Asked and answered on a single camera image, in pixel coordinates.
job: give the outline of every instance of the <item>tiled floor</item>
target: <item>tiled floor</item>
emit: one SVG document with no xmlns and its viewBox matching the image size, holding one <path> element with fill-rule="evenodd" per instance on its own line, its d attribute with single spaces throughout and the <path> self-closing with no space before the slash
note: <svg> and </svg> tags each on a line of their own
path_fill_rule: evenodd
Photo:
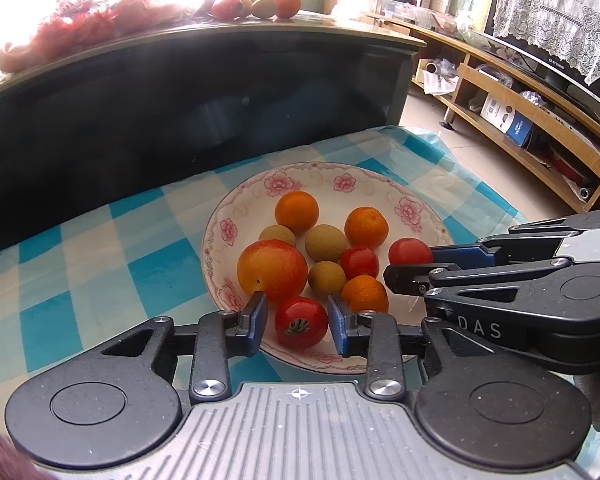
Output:
<svg viewBox="0 0 600 480">
<path fill-rule="evenodd" d="M 529 221 L 574 214 L 544 183 L 464 119 L 456 117 L 453 131 L 442 128 L 439 122 L 445 111 L 440 101 L 411 85 L 400 126 L 416 126 L 438 134 L 465 168 Z"/>
</svg>

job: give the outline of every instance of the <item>television logo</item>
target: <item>television logo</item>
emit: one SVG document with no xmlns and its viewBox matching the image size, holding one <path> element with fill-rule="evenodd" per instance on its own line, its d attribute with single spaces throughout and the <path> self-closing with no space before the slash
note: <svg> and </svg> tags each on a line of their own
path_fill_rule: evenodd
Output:
<svg viewBox="0 0 600 480">
<path fill-rule="evenodd" d="M 549 58 L 549 63 L 551 63 L 552 65 L 557 66 L 558 68 L 560 68 L 561 70 L 564 70 L 564 65 L 561 65 L 560 63 L 558 63 L 557 61 L 553 60 L 551 57 Z"/>
</svg>

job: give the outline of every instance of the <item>plate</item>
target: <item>plate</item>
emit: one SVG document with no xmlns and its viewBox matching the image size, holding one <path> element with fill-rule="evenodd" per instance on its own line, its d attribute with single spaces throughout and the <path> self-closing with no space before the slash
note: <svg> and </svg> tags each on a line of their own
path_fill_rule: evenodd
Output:
<svg viewBox="0 0 600 480">
<path fill-rule="evenodd" d="M 429 246 L 449 245 L 452 237 L 438 215 L 416 194 L 390 178 L 348 164 L 302 162 L 263 171 L 235 187 L 219 203 L 206 225 L 202 241 L 203 274 L 206 287 L 218 309 L 241 310 L 248 295 L 236 278 L 236 265 L 242 251 L 258 240 L 262 230 L 276 223 L 274 209 L 278 199 L 292 190 L 304 190 L 315 197 L 320 207 L 318 224 L 331 224 L 343 230 L 349 213 L 361 206 L 372 206 L 384 215 L 389 235 L 376 253 L 380 276 L 389 264 L 388 250 L 398 238 L 414 237 Z M 304 236 L 296 247 L 309 266 L 313 261 L 304 250 Z M 422 298 L 389 294 L 389 314 L 401 324 L 419 324 L 426 315 Z M 303 296 L 313 298 L 307 285 Z M 336 354 L 331 333 L 304 351 L 281 346 L 269 315 L 261 348 L 291 365 L 330 374 L 360 374 L 366 359 L 343 358 Z"/>
</svg>

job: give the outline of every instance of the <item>apple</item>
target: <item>apple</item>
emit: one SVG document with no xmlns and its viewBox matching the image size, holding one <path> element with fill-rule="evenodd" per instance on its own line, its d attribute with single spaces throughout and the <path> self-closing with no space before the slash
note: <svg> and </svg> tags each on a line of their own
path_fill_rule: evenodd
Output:
<svg viewBox="0 0 600 480">
<path fill-rule="evenodd" d="M 309 272 L 302 253 L 282 240 L 259 240 L 248 246 L 236 271 L 244 292 L 261 290 L 272 306 L 299 296 Z"/>
</svg>

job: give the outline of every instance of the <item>gray ribbed surface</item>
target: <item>gray ribbed surface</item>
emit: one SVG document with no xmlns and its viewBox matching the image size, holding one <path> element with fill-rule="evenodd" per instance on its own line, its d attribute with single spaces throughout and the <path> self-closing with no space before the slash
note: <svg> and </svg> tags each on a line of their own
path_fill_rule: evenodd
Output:
<svg viewBox="0 0 600 480">
<path fill-rule="evenodd" d="M 453 462 L 421 438 L 400 406 L 371 402 L 352 383 L 248 383 L 229 400 L 194 407 L 178 434 L 142 460 L 53 473 L 67 480 L 583 478 L 567 465 L 503 475 Z"/>
</svg>

